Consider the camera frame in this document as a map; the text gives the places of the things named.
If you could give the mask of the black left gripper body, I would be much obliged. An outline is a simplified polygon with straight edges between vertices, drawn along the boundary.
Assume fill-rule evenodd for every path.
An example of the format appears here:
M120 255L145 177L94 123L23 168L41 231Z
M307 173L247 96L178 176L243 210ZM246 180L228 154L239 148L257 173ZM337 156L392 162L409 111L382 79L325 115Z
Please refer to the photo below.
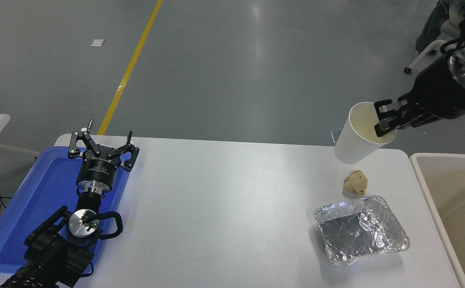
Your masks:
M122 160L117 157L113 159L96 157L84 159L76 179L76 185L80 189L84 189L85 184L99 182L105 189L112 189L115 183L117 170L121 164Z

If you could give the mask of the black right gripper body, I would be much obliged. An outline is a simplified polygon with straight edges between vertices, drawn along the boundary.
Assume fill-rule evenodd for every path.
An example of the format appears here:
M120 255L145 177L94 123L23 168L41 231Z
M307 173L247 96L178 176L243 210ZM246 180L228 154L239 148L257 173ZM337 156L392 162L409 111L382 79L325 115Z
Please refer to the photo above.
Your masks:
M415 78L398 101L416 104L431 115L452 120L465 114L465 57L444 55Z

